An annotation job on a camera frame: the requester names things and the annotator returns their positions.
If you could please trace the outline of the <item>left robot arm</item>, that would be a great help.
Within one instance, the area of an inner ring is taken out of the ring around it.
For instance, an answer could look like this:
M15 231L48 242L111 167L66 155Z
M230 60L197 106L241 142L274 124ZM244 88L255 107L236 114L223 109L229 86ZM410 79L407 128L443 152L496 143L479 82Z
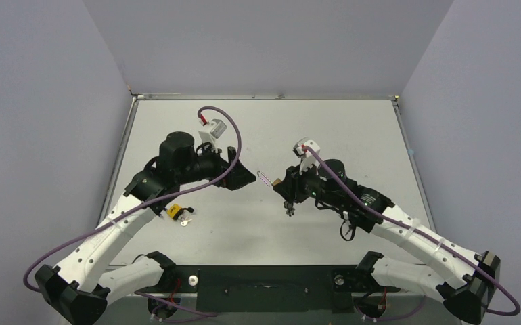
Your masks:
M94 324L107 306L140 289L167 291L175 284L176 265L158 251L107 271L130 239L166 209L182 185L202 181L234 191L256 181L239 161L237 148L223 159L212 141L195 147L182 131L167 135L158 155L134 175L114 208L81 244L57 265L42 265L35 280L44 300L70 324Z

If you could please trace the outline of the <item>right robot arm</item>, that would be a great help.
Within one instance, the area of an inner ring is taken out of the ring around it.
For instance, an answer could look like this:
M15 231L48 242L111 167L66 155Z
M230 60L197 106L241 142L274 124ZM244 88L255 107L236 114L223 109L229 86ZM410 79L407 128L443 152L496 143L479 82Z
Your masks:
M501 260L490 251L477 253L438 235L379 191L346 176L338 159L319 166L288 167L272 184L288 215L295 204L312 199L320 210L333 211L356 229L383 238L420 261L405 263L368 252L355 271L364 289L388 286L422 294L443 304L456 318L481 324L499 288Z

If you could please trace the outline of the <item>brass padlock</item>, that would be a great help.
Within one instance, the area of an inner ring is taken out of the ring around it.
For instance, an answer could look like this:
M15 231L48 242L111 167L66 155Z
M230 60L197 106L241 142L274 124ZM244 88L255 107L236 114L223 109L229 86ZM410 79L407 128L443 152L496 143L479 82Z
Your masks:
M277 178L275 180L270 179L265 173L263 173L261 170L258 170L256 172L259 179L267 186L274 187L281 183L281 179Z

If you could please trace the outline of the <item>black key bunch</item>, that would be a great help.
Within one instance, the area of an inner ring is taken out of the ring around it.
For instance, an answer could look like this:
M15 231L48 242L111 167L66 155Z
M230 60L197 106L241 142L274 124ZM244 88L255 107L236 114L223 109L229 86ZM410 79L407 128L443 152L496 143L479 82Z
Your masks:
M285 201L284 202L284 208L286 210L286 215L288 217L292 217L294 215L295 208L294 208L294 203L293 202Z

